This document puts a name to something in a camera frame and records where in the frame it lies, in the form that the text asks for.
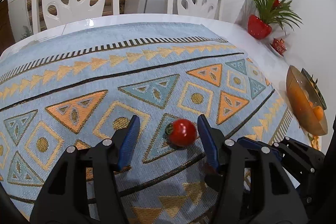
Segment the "red tomato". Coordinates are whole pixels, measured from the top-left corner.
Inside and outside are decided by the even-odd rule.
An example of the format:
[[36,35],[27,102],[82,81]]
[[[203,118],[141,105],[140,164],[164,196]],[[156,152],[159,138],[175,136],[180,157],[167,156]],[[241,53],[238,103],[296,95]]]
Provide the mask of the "red tomato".
[[176,147],[187,147],[197,139],[195,125],[187,119],[177,119],[165,128],[169,143]]

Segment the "upper orange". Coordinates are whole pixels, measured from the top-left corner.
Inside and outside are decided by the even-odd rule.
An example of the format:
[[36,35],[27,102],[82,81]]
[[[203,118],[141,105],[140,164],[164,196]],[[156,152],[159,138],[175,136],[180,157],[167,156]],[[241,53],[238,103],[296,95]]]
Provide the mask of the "upper orange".
[[324,116],[323,108],[321,106],[315,106],[313,107],[313,112],[318,121],[322,121]]

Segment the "golden fruit bowl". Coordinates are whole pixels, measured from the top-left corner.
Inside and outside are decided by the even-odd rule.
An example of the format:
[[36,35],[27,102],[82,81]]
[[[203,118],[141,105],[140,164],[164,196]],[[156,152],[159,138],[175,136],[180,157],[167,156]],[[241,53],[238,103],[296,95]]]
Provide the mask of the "golden fruit bowl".
[[[326,135],[328,133],[326,103],[317,86],[317,80],[314,80],[305,69],[298,70],[291,65],[286,76],[286,93],[300,126],[311,135]],[[318,121],[314,115],[315,106],[323,108],[322,121]]]

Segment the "patterned blue table mat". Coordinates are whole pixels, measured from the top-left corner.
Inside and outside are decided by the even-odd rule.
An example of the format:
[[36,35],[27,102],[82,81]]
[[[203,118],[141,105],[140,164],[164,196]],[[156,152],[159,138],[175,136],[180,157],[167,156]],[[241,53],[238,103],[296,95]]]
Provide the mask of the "patterned blue table mat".
[[128,220],[207,223],[217,194],[201,140],[178,149],[165,134],[200,115],[232,139],[307,143],[257,65],[204,26],[122,24],[29,42],[1,57],[1,184],[29,217],[67,147],[93,147],[138,116],[132,160],[116,174]]

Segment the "green plant in red pot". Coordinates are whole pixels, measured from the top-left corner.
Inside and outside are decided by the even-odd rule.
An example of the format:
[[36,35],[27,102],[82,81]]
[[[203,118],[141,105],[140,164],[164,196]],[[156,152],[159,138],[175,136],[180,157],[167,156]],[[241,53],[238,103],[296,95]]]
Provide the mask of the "green plant in red pot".
[[285,27],[299,27],[302,24],[301,17],[292,10],[291,0],[252,0],[256,6],[257,15],[252,14],[248,18],[247,31],[255,39],[262,40],[269,36],[277,25],[282,31]]

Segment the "brown wooden cabinet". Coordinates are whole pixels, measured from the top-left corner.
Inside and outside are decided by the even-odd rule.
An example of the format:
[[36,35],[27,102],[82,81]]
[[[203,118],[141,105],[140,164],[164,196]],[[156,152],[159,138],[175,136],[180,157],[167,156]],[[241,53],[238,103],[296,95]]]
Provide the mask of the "brown wooden cabinet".
[[9,19],[8,1],[0,3],[0,54],[15,43]]

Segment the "small green floor plant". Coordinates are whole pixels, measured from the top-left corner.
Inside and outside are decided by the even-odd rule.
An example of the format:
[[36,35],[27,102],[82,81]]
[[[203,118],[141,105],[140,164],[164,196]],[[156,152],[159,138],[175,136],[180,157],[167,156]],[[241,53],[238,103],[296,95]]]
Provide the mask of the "small green floor plant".
[[31,28],[29,28],[28,26],[23,26],[23,30],[24,30],[24,33],[21,35],[22,40],[30,37],[33,34],[31,31]]

